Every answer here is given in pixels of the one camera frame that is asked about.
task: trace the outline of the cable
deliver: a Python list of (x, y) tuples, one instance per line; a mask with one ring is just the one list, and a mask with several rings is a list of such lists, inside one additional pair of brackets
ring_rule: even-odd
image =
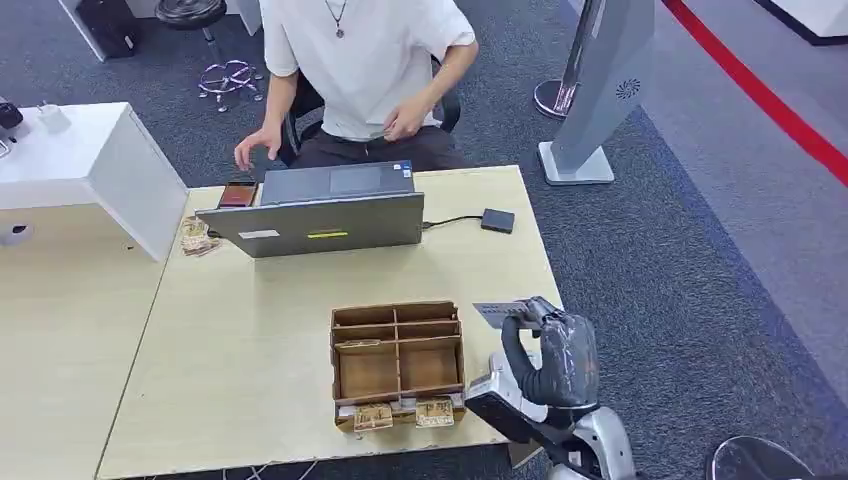
[(429, 230), (433, 227), (437, 227), (439, 225), (444, 225), (446, 223), (453, 223), (453, 222), (458, 222), (460, 220), (473, 220), (473, 219), (483, 220), (483, 216), (482, 215), (463, 215), (461, 217), (454, 217), (454, 218), (449, 218), (447, 220), (442, 220), (441, 222), (424, 222), (423, 228), (424, 228), (424, 230)]
[(312, 469), (315, 468), (315, 465), (318, 465), (318, 460), (312, 462), (312, 465), (310, 465), (309, 468), (307, 468), (306, 471), (303, 472), (303, 475), (301, 475), (300, 478), (298, 478), (297, 480), (303, 480), (304, 478), (306, 478), (306, 476), (309, 475), (309, 472), (311, 472)]

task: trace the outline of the necklace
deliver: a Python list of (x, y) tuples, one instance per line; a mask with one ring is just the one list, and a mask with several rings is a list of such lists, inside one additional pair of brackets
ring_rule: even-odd
[(336, 21), (336, 36), (338, 38), (344, 38), (344, 30), (342, 30), (341, 23), (342, 17), (344, 16), (344, 9), (347, 7), (347, 0), (342, 4), (342, 11), (339, 13), (337, 17), (335, 12), (333, 12), (333, 7), (330, 6), (329, 0), (324, 0), (324, 5), (327, 5), (327, 10), (330, 11), (330, 15), (333, 16), (333, 20)]

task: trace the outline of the cardboard box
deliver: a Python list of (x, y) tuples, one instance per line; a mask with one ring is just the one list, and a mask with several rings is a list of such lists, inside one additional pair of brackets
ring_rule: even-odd
[(452, 302), (344, 308), (331, 321), (340, 429), (352, 431), (357, 407), (372, 404), (391, 407), (393, 424), (416, 422), (416, 404), (434, 397), (450, 399), (455, 421), (465, 414), (462, 326)]

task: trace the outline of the laptop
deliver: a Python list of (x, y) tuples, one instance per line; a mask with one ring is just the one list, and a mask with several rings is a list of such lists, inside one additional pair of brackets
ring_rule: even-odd
[(253, 258), (421, 243), (409, 162), (268, 172), (258, 207), (198, 210)]

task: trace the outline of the white cup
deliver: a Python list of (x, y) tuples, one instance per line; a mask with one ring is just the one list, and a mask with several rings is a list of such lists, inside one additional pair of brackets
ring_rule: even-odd
[(71, 121), (58, 105), (42, 105), (39, 111), (38, 119), (47, 127), (47, 133), (60, 133), (71, 126)]

